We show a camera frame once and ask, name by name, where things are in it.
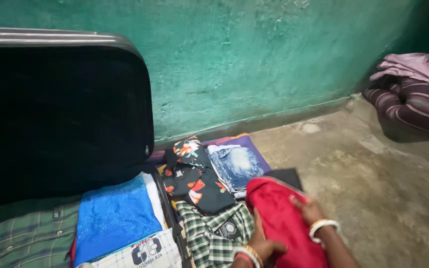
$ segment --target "floral shirt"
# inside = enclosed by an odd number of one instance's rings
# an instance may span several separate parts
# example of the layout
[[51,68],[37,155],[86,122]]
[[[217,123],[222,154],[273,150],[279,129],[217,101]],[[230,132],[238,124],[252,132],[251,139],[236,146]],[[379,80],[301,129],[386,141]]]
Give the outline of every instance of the floral shirt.
[[205,215],[215,215],[235,204],[196,136],[166,149],[165,157],[162,178],[170,196],[182,197]]

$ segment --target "blue cloth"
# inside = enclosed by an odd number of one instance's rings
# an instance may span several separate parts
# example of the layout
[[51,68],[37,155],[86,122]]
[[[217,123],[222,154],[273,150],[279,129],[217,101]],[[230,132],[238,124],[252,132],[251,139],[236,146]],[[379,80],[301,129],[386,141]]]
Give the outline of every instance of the blue cloth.
[[246,147],[221,149],[208,155],[230,192],[245,189],[254,177],[264,174],[256,155]]
[[142,176],[86,192],[79,207],[74,267],[161,230]]

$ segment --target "green plaid cloth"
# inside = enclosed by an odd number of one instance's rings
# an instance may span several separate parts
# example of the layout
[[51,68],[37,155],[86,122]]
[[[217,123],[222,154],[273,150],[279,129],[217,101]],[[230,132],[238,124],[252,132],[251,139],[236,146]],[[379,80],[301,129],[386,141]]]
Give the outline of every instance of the green plaid cloth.
[[[214,216],[203,216],[184,201],[176,202],[176,207],[183,218],[186,240],[197,268],[229,267],[233,249],[246,244],[254,230],[253,219],[242,203]],[[229,218],[242,237],[229,240],[214,234]]]
[[0,206],[0,267],[69,268],[80,196]]

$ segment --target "blue jeans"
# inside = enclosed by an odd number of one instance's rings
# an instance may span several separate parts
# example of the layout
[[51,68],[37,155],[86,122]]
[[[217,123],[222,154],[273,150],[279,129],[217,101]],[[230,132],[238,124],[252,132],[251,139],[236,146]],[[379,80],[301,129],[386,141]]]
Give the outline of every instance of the blue jeans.
[[252,178],[264,174],[256,155],[246,147],[221,149],[208,156],[230,192],[245,190]]

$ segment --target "floor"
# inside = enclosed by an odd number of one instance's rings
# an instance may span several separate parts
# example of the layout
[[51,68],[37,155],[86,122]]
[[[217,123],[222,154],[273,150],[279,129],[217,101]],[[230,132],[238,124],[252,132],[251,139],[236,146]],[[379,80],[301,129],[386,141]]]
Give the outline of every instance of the floor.
[[360,96],[250,136],[271,168],[298,169],[363,268],[429,267],[429,142],[390,141]]

